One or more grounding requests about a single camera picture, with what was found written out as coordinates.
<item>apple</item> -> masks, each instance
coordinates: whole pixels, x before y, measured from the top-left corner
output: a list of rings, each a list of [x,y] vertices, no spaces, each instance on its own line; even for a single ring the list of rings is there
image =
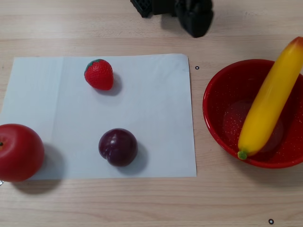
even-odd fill
[[[0,126],[0,180],[21,182],[41,167],[44,146],[38,134],[20,124]]]
[[[112,129],[100,139],[99,152],[111,165],[127,166],[137,156],[138,143],[128,130]]]

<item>red fruit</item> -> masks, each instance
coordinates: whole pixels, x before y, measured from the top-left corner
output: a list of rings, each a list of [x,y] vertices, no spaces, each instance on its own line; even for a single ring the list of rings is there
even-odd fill
[[[19,124],[0,126],[0,180],[24,181],[40,169],[43,159],[43,143],[35,131]]]
[[[99,153],[113,166],[127,166],[137,156],[138,143],[128,130],[112,129],[100,139]]]
[[[114,75],[111,65],[102,59],[88,64],[84,76],[86,81],[95,89],[108,91],[113,87]]]

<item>plum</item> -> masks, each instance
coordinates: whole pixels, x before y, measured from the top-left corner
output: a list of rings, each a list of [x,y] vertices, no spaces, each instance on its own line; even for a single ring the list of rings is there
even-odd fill
[[[113,166],[127,166],[137,156],[138,143],[128,130],[112,129],[100,139],[99,153]]]

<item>yellow banana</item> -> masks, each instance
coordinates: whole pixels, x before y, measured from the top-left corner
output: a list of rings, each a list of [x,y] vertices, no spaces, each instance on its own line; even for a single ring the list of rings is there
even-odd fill
[[[269,140],[303,66],[303,37],[281,53],[264,80],[246,117],[238,142],[238,157],[245,160]]]

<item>red bowl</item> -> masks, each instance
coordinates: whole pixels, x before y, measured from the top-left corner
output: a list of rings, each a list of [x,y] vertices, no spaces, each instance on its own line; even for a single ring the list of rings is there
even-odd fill
[[[273,61],[245,60],[227,66],[209,82],[203,99],[205,123],[217,143],[237,157],[246,115]],[[245,160],[264,168],[285,168],[303,162],[303,76],[300,75],[267,145]]]

